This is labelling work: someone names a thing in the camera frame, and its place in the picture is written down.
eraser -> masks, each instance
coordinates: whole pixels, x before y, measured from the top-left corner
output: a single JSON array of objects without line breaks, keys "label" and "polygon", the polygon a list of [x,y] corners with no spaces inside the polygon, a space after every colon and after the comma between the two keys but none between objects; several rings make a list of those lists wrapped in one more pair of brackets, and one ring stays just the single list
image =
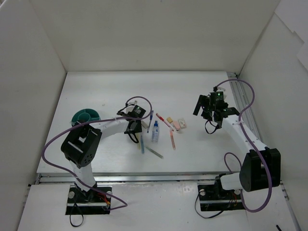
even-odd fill
[{"label": "eraser", "polygon": [[149,125],[147,123],[145,123],[143,120],[141,121],[141,125],[144,127],[144,128],[148,128]]},{"label": "eraser", "polygon": [[175,129],[175,131],[181,130],[181,127],[180,127],[180,124],[178,123],[178,121],[173,121],[172,125],[173,125],[173,128]]},{"label": "eraser", "polygon": [[184,118],[178,119],[181,128],[186,128],[186,123]]},{"label": "eraser", "polygon": [[171,117],[167,118],[167,121],[171,124],[173,122],[173,120],[171,119]]}]

pink eraser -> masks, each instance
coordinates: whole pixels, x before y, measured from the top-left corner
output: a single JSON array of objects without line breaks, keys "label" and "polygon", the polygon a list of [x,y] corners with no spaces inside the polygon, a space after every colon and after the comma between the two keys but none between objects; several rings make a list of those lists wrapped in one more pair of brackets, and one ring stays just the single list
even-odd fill
[{"label": "pink eraser", "polygon": [[181,126],[180,126],[180,124],[178,123],[178,121],[173,121],[173,122],[172,122],[172,125],[173,125],[173,128],[174,128],[176,131],[180,131],[180,130],[181,130]]}]

white enclosure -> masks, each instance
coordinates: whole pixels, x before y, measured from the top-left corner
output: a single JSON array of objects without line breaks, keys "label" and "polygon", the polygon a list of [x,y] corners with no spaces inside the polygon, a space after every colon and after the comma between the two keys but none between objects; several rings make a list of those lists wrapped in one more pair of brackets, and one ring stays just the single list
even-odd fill
[{"label": "white enclosure", "polygon": [[282,155],[282,180],[303,230],[308,229],[308,71],[296,56],[304,42],[274,15],[241,78],[255,88],[253,113],[263,141]]},{"label": "white enclosure", "polygon": [[278,0],[30,0],[67,71],[239,72]]},{"label": "white enclosure", "polygon": [[[279,0],[0,0],[1,228],[18,229],[30,190],[19,230],[36,231],[42,226],[50,230],[63,227],[70,230],[68,218],[63,214],[68,185],[50,184],[52,180],[48,178],[49,175],[61,178],[64,173],[39,162],[40,151],[46,139],[70,126],[69,120],[77,109],[104,104],[108,112],[101,108],[100,113],[115,116],[118,106],[124,103],[122,99],[137,92],[151,98],[162,114],[167,114],[171,105],[177,106],[170,112],[174,115],[163,117],[183,114],[187,119],[187,131],[174,134],[178,149],[166,152],[171,141],[162,135],[159,152],[165,152],[166,157],[161,165],[161,160],[151,154],[137,159],[136,147],[126,136],[116,136],[122,144],[113,149],[118,140],[110,137],[109,151],[99,149],[96,157],[99,161],[93,163],[94,172],[101,177],[138,173],[135,181],[142,179],[145,173],[186,172],[189,175],[172,179],[191,182],[154,183],[150,187],[142,183],[127,186],[116,182],[115,192],[133,201],[130,208],[104,218],[108,219],[111,231],[127,226],[128,230],[138,230],[140,224],[136,221],[139,220],[158,224],[158,220],[167,219],[159,209],[146,208],[160,203],[165,209],[169,209],[169,205],[179,206],[169,217],[171,221],[167,220],[170,226],[162,230],[201,230],[203,227],[224,230],[223,224],[228,224],[231,230],[274,231],[276,224],[280,224],[282,230],[295,230],[292,210],[287,207],[289,202],[299,225],[307,230],[308,71],[305,67],[308,66],[308,28],[305,12],[308,4],[304,0],[282,0],[275,14],[278,4]],[[152,72],[143,75],[143,72],[129,71]],[[254,119],[262,141],[281,152],[286,192],[275,188],[268,207],[260,213],[228,212],[220,219],[204,223],[194,214],[192,202],[196,197],[197,180],[210,178],[191,176],[193,172],[216,175],[227,172],[223,152],[239,150],[222,130],[215,136],[205,135],[204,120],[193,116],[192,109],[197,101],[195,96],[211,91],[214,83],[228,78],[228,72],[240,74],[239,78],[255,88]],[[119,76],[126,78],[122,81],[126,89],[120,93],[119,87],[113,86]],[[191,84],[189,78],[195,78],[195,84]],[[136,81],[140,90],[133,90],[134,84],[129,81]],[[149,84],[161,91],[160,97],[155,96],[156,89]],[[230,85],[225,84],[231,106],[241,104],[242,107],[250,100],[251,92],[242,87],[243,93],[239,85],[231,90]],[[174,97],[165,102],[169,91]],[[74,96],[80,92],[85,98],[78,105]],[[99,102],[97,96],[104,97],[106,102]],[[182,102],[177,98],[183,96],[186,98],[182,102],[187,105],[181,108]],[[240,101],[246,96],[247,102]],[[166,131],[164,126],[160,123],[162,132]],[[224,145],[218,136],[223,137]],[[51,146],[47,155],[62,166],[69,166],[59,150],[60,143],[61,140]],[[197,153],[195,159],[185,159],[186,152]],[[120,161],[111,156],[110,164],[101,164],[106,154],[118,154]],[[232,169],[239,170],[236,161],[229,161]],[[41,173],[45,181],[30,189],[27,185],[35,183],[36,173]],[[161,180],[157,175],[151,179]],[[158,204],[148,197],[151,187],[165,196]],[[177,190],[180,193],[173,198]],[[266,193],[267,190],[247,193],[251,204],[247,203],[257,207]],[[44,195],[54,198],[42,203]],[[178,205],[177,198],[185,202]],[[119,226],[115,225],[117,216],[122,217]],[[87,219],[93,226],[86,223],[84,230],[105,224],[101,216]]]}]

white tabletop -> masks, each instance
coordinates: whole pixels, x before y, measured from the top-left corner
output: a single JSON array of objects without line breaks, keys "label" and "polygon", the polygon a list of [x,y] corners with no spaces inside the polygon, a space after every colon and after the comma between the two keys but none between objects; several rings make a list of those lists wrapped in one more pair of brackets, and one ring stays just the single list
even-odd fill
[{"label": "white tabletop", "polygon": [[[276,225],[284,231],[295,231],[280,187],[273,189],[268,206],[258,213],[245,210],[223,212],[216,218],[203,219],[194,210],[197,183],[150,183],[118,184],[113,186],[113,195],[128,203],[128,207],[111,211],[110,215],[85,215],[79,231],[277,231]],[[32,185],[18,231],[74,231],[65,215],[69,185]],[[264,202],[266,191],[245,193],[251,208]],[[120,202],[112,199],[113,207]],[[216,212],[201,212],[211,216]],[[73,216],[72,222],[79,224],[80,216]]]},{"label": "white tabletop", "polygon": [[[244,154],[239,152],[223,129],[208,135],[204,128],[205,120],[200,115],[193,115],[199,95],[207,95],[215,85],[227,78],[226,72],[69,72],[47,140],[69,128],[72,116],[81,109],[92,108],[101,119],[112,118],[125,106],[127,99],[140,95],[149,99],[154,113],[159,113],[163,118],[185,119],[187,128],[181,133],[174,132],[176,150],[172,149],[169,128],[159,121],[158,144],[151,143],[151,133],[147,134],[144,130],[143,136],[145,144],[163,155],[164,159],[147,150],[141,154],[128,135],[116,134],[101,141],[92,161],[94,173],[228,172],[223,161],[224,154],[236,153],[241,160],[244,160]],[[226,101],[235,107],[229,83],[222,87],[226,89]],[[147,102],[138,100],[138,105],[149,112]],[[71,169],[60,151],[65,136],[49,146],[46,157]],[[229,163],[231,169],[239,170],[236,160],[230,158]],[[42,160],[37,172],[63,173]]]}]

wire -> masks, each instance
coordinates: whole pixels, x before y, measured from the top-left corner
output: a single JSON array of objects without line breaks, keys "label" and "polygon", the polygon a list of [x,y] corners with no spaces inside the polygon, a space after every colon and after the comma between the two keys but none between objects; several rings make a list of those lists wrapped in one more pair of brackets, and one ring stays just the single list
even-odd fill
[{"label": "wire", "polygon": [[99,197],[99,198],[101,198],[101,199],[103,199],[103,200],[106,202],[106,204],[110,205],[110,202],[107,200],[107,198],[106,198],[105,195],[99,193],[99,194],[96,195],[96,196]]},{"label": "wire", "polygon": [[[223,83],[225,83],[225,82],[230,82],[230,81],[240,81],[240,82],[243,82],[243,83],[245,83],[245,84],[247,84],[247,85],[249,86],[249,88],[251,89],[251,92],[252,92],[252,100],[251,100],[250,104],[240,112],[240,115],[239,115],[239,122],[241,122],[241,120],[242,120],[242,115],[243,115],[244,111],[246,111],[248,108],[250,108],[251,105],[252,105],[252,104],[254,103],[254,101],[255,101],[255,91],[254,91],[253,87],[252,87],[247,81],[242,80],[242,79],[227,79],[227,80],[222,81],[222,82],[219,83],[218,85],[216,85],[216,87],[220,86],[221,84],[223,84]],[[269,191],[268,191],[268,195],[267,195],[267,197],[266,197],[266,199],[265,199],[263,205],[261,205],[261,206],[260,206],[259,208],[257,208],[257,209],[250,209],[250,208],[248,208],[248,207],[246,206],[245,200],[244,200],[244,196],[243,196],[243,191],[241,190],[241,199],[242,199],[242,204],[243,204],[244,208],[245,208],[248,212],[256,213],[256,212],[261,211],[263,208],[265,208],[265,207],[268,205],[268,203],[269,203],[269,201],[270,201],[270,198],[271,198],[272,187],[273,187],[273,185],[272,185],[272,182],[271,182],[270,170],[269,170],[268,165],[266,164],[265,159],[263,158],[261,152],[258,150],[258,148],[255,146],[255,144],[251,141],[251,139],[250,139],[249,136],[247,135],[247,133],[246,133],[246,131],[245,131],[244,126],[242,125],[242,123],[240,123],[240,127],[241,127],[241,129],[242,129],[242,131],[243,131],[243,134],[245,135],[246,139],[248,140],[248,142],[250,143],[250,145],[254,148],[254,150],[256,151],[256,153],[258,154],[258,156],[260,157],[261,162],[262,162],[262,164],[263,164],[263,166],[264,166],[266,175],[267,175],[267,177],[268,177],[268,182],[269,182]]]},{"label": "wire", "polygon": [[217,125],[212,124],[212,121],[210,121],[210,125],[212,125],[213,127],[217,127]]},{"label": "wire", "polygon": [[236,198],[236,195],[232,192],[232,195],[233,195],[233,197],[234,197],[234,199],[235,199],[235,204],[234,204],[234,207],[237,205],[237,198]]},{"label": "wire", "polygon": [[[212,132],[209,132],[208,130],[207,130],[207,128],[206,128],[206,125],[207,125],[207,123],[208,122],[210,122],[210,124],[212,125],[212,126],[214,126],[215,127],[215,129],[214,129],[214,131],[212,131]],[[215,131],[217,131],[217,129],[218,129],[218,127],[217,126],[215,126],[215,125],[213,125],[212,123],[211,123],[211,121],[206,121],[205,122],[205,131],[207,132],[207,134],[210,134],[210,135],[212,135]]]},{"label": "wire", "polygon": [[[72,213],[73,213],[75,207],[76,207],[76,209],[78,210],[79,214],[80,214],[81,217],[82,217],[82,221],[81,221],[81,223],[80,223],[79,225],[74,225],[74,224],[72,223]],[[79,227],[80,225],[82,225],[83,220],[84,220],[83,213],[82,213],[81,209],[79,208],[79,206],[77,205],[77,194],[76,194],[76,196],[74,197],[74,205],[73,205],[73,207],[72,207],[72,209],[71,209],[71,212],[70,212],[70,214],[69,214],[69,222],[71,223],[71,226],[73,226],[74,228],[77,228],[77,227]]]},{"label": "wire", "polygon": [[[142,118],[134,118],[134,119],[135,119],[135,120],[142,120],[142,119],[145,119],[145,118],[149,117],[150,114],[151,114],[151,111],[152,111],[152,104],[151,104],[151,102],[150,102],[148,99],[146,99],[146,98],[144,98],[144,97],[142,97],[142,96],[134,96],[134,97],[128,99],[128,100],[126,101],[126,103],[128,103],[130,100],[135,99],[135,98],[141,98],[141,99],[146,100],[146,101],[148,102],[148,104],[150,105],[150,112],[149,112],[149,114],[148,114],[147,116],[145,116],[145,117],[142,117]],[[73,130],[75,130],[75,129],[79,128],[79,127],[82,127],[82,126],[84,126],[84,125],[87,125],[87,124],[94,124],[94,123],[101,123],[101,122],[109,122],[109,121],[114,121],[114,120],[119,120],[119,119],[132,119],[132,118],[131,118],[131,117],[116,117],[116,118],[112,118],[112,119],[103,119],[103,120],[89,121],[89,122],[86,122],[86,123],[78,124],[78,125],[76,125],[76,126],[73,126],[73,127],[69,128],[69,129],[67,129],[67,130],[65,130],[65,131],[63,131],[63,132],[61,132],[60,134],[56,135],[55,137],[53,137],[50,141],[48,141],[48,142],[45,144],[45,146],[44,146],[44,148],[43,148],[43,150],[42,150],[42,152],[41,152],[41,157],[42,157],[43,161],[45,161],[47,164],[49,164],[49,165],[51,165],[51,166],[53,166],[53,167],[62,169],[62,170],[64,170],[64,171],[69,172],[69,173],[72,174],[72,175],[76,178],[76,180],[78,180],[79,183],[82,184],[83,186],[85,186],[85,187],[87,187],[87,188],[89,188],[89,189],[91,189],[91,190],[93,190],[93,191],[96,191],[96,192],[98,192],[98,193],[101,193],[101,194],[104,194],[104,195],[108,195],[108,196],[110,196],[110,197],[112,197],[112,198],[115,198],[116,200],[118,200],[118,201],[120,201],[120,202],[122,202],[122,203],[124,204],[124,205],[121,205],[121,206],[118,206],[118,207],[115,207],[115,208],[107,209],[106,211],[111,211],[111,210],[115,210],[115,209],[119,209],[119,208],[124,208],[124,207],[127,207],[128,204],[127,204],[125,201],[123,201],[122,199],[120,199],[120,198],[118,198],[118,197],[116,197],[116,196],[114,196],[114,195],[112,195],[112,194],[103,192],[103,191],[101,191],[101,190],[99,190],[99,189],[97,189],[97,188],[94,188],[94,187],[91,187],[91,186],[87,185],[87,184],[84,183],[81,179],[79,179],[78,176],[77,176],[73,171],[69,170],[68,168],[65,168],[65,167],[62,167],[62,166],[60,166],[60,165],[56,165],[56,164],[50,162],[49,160],[46,159],[45,152],[46,152],[46,149],[48,148],[48,146],[52,144],[52,142],[54,142],[56,139],[58,139],[59,137],[63,136],[64,134],[66,134],[66,133],[68,133],[68,132],[70,132],[70,131],[73,131]]]},{"label": "wire", "polygon": [[[223,212],[224,212],[224,210],[221,210],[220,212],[218,212],[218,213],[216,213],[216,214],[214,214],[214,215],[212,215],[212,216],[210,216],[210,217],[203,217],[198,211],[197,211],[197,209],[196,209],[196,204],[197,204],[197,201],[198,201],[198,197],[199,197],[199,193],[198,193],[198,195],[197,195],[197,198],[196,198],[196,200],[195,200],[195,202],[194,202],[194,210],[196,211],[196,213],[200,216],[200,217],[202,217],[202,218],[204,218],[204,219],[210,219],[210,218],[215,218],[215,217],[217,217],[218,215],[220,215],[220,214],[222,214]],[[233,201],[233,199],[231,199],[231,200],[229,200],[229,203],[228,203],[228,205],[227,205],[227,208],[230,206],[230,204],[231,204],[231,202]]]},{"label": "wire", "polygon": [[225,165],[226,165],[226,167],[228,168],[228,170],[230,171],[230,173],[233,173],[233,172],[232,172],[232,170],[229,168],[229,166],[228,166],[228,164],[227,164],[226,157],[227,157],[228,154],[233,155],[233,156],[237,159],[237,161],[240,163],[240,168],[242,168],[242,163],[241,163],[240,159],[239,159],[235,154],[233,154],[233,153],[226,153],[226,154],[224,155],[224,157],[223,157],[223,160],[225,161]]}]

